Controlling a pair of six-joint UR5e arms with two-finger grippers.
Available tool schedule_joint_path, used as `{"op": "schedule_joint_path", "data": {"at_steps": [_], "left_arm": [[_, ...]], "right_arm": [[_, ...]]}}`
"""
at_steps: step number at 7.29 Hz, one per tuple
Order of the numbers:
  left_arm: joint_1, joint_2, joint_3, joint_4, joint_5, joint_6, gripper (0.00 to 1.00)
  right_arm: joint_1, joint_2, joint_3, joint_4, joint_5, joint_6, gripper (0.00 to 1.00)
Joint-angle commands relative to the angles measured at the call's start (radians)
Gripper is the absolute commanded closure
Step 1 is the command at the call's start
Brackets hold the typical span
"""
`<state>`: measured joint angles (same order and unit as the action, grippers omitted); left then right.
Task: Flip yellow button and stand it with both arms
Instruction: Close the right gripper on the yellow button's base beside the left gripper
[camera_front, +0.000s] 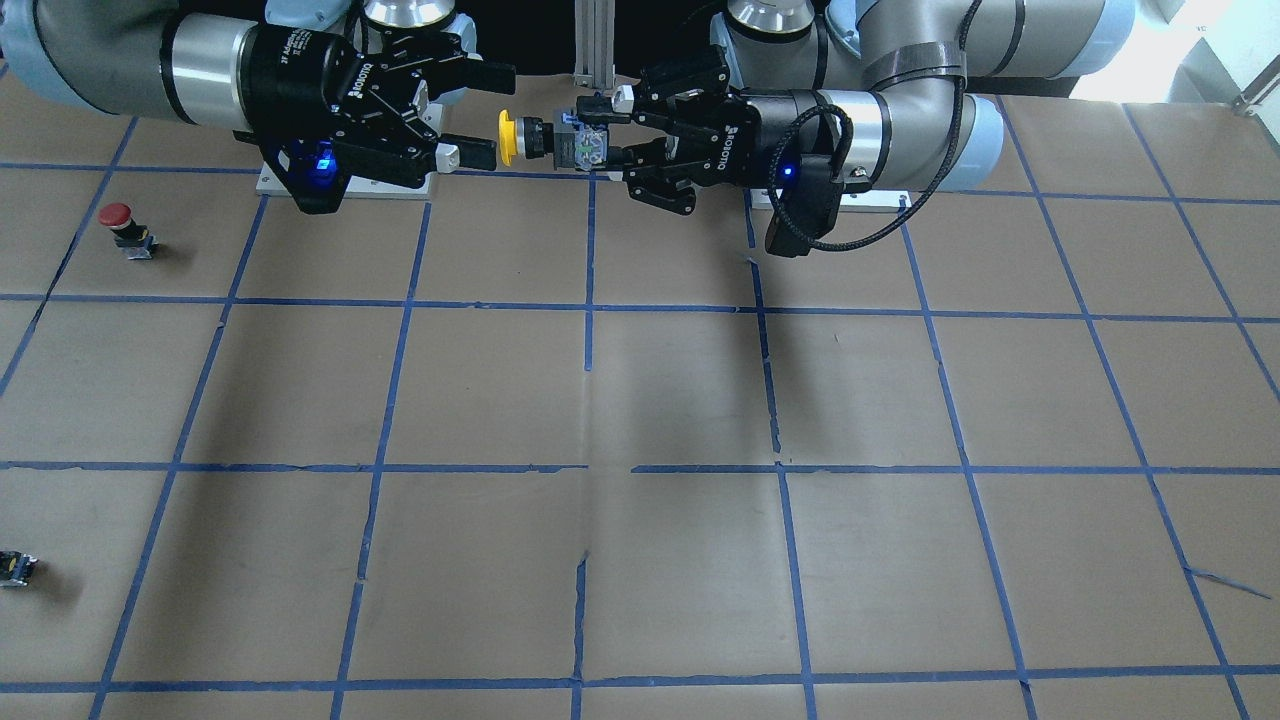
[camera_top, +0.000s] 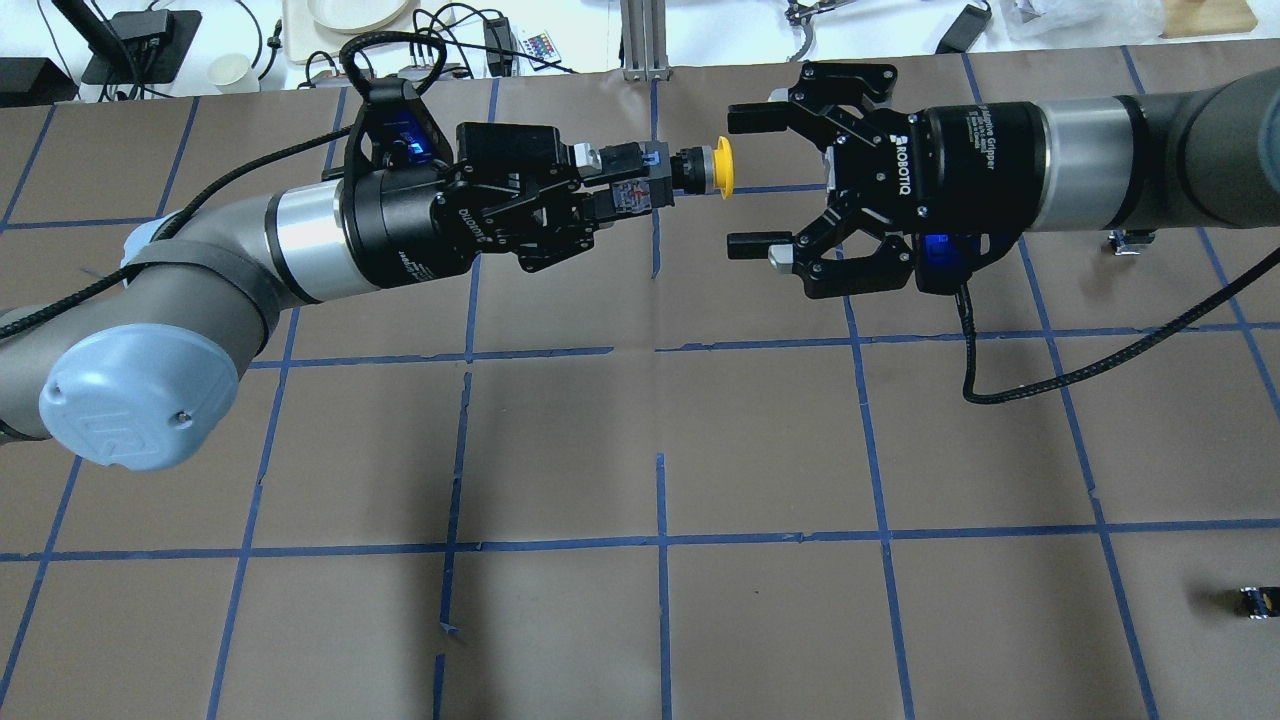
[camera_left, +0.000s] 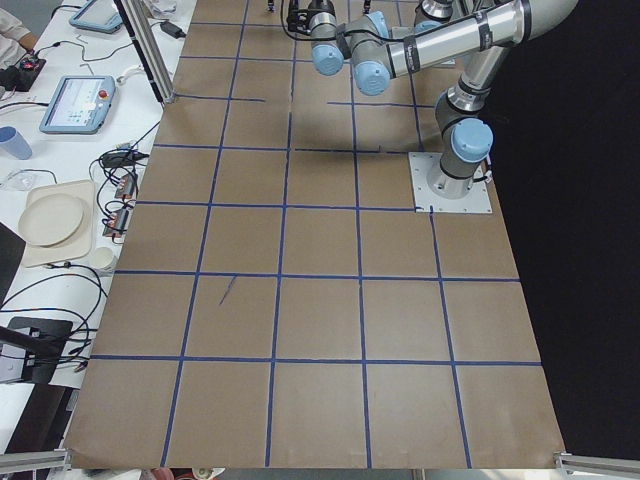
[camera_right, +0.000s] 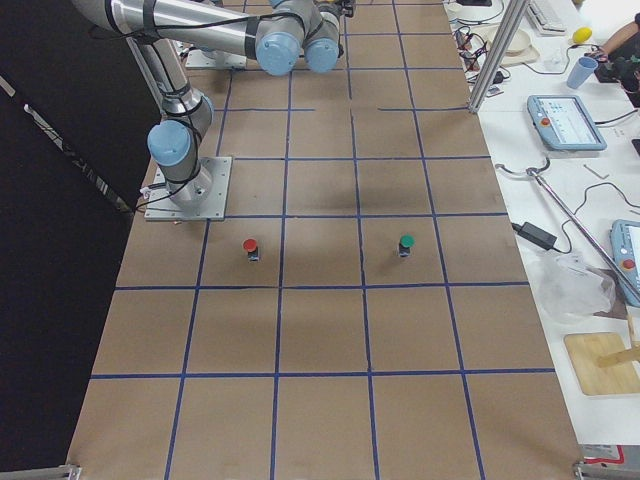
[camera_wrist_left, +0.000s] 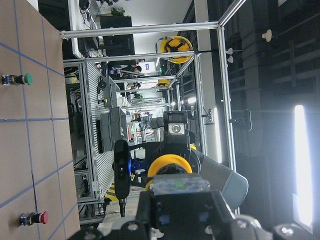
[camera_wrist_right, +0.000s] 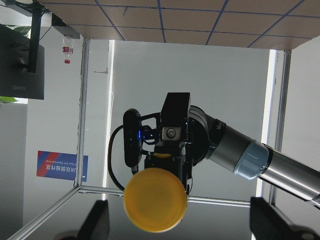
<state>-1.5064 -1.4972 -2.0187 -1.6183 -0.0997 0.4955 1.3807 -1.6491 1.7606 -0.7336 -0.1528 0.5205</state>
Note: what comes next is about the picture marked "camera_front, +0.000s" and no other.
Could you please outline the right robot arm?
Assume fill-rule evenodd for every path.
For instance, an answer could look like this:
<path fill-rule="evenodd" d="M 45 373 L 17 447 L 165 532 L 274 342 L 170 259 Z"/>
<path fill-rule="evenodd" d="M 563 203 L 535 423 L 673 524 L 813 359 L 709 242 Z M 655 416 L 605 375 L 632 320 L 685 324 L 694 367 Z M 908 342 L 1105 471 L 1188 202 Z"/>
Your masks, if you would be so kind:
<path fill-rule="evenodd" d="M 411 190 L 500 146 L 426 118 L 468 88 L 515 91 L 452 1 L 5 1 L 3 55 L 37 95 L 106 114 L 229 129 L 301 211 L 355 178 Z"/>

